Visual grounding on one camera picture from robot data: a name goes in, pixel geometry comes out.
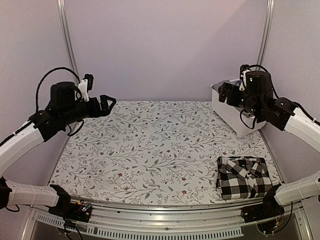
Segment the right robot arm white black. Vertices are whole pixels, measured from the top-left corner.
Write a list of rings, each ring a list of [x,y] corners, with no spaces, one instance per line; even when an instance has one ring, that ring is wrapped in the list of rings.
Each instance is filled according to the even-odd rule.
[[[311,117],[297,102],[274,93],[271,74],[247,68],[240,74],[240,85],[223,82],[218,87],[218,100],[229,106],[241,108],[253,115],[257,122],[268,122],[280,131],[296,136],[316,151],[320,150],[320,123]],[[291,202],[320,194],[320,173],[294,182],[273,187],[264,197],[258,213],[269,218]]]

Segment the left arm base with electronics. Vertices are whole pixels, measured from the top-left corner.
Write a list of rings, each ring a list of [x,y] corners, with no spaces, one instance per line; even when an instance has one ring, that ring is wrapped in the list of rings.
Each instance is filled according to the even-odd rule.
[[[55,184],[49,185],[57,195],[58,201],[55,206],[49,206],[48,212],[52,215],[62,217],[68,220],[88,223],[92,214],[92,205],[84,203],[81,199],[78,202],[71,202],[71,196],[60,186]]]

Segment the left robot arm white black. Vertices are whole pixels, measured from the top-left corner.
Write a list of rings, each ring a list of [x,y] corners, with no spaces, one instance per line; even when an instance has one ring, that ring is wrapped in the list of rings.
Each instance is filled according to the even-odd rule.
[[[33,148],[47,142],[73,123],[84,123],[86,118],[106,117],[117,100],[107,95],[89,97],[92,83],[83,79],[78,85],[63,81],[50,88],[50,101],[44,110],[37,110],[7,140],[0,144],[0,173]],[[35,186],[19,184],[0,178],[0,207],[40,205],[56,209],[63,217],[74,213],[70,195],[59,185]]]

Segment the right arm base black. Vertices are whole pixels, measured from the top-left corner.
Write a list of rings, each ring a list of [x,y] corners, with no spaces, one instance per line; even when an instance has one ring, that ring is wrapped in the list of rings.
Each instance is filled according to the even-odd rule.
[[[282,225],[283,219],[285,217],[284,207],[279,205],[275,200],[276,191],[281,186],[277,184],[271,187],[271,189],[266,193],[262,199],[262,203],[256,205],[245,206],[241,209],[240,216],[244,219],[245,223],[251,223],[256,221],[262,221],[268,218],[275,218],[280,216],[279,219],[259,223],[257,229],[260,233],[264,235],[274,235],[282,231],[290,222],[293,214],[293,202],[290,206],[290,214],[286,223]]]

